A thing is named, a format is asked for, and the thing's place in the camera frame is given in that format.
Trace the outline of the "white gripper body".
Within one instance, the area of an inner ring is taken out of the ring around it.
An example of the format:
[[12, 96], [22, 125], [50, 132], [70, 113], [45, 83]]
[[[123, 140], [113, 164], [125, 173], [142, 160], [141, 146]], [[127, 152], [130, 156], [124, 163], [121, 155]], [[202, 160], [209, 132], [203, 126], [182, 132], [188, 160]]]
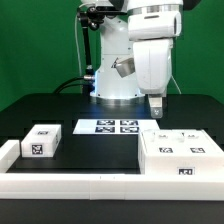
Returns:
[[161, 95], [172, 74], [172, 39], [139, 41], [133, 44], [137, 83], [140, 92]]

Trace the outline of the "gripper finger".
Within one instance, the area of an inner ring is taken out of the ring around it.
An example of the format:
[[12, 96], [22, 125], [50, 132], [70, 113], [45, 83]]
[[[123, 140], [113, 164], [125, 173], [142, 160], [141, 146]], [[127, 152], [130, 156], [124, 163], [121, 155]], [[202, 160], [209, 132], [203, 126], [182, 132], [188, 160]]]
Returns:
[[148, 97], [150, 112], [152, 118], [161, 118], [163, 116], [163, 102], [161, 97]]

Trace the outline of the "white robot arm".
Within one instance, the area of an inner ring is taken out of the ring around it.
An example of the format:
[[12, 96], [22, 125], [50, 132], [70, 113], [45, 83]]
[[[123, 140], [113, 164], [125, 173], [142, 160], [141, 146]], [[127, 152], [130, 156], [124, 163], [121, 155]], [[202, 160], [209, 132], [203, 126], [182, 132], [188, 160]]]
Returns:
[[81, 0], [77, 9], [91, 98], [104, 104], [147, 99], [151, 117], [163, 116], [172, 77], [172, 48], [182, 13], [201, 0]]

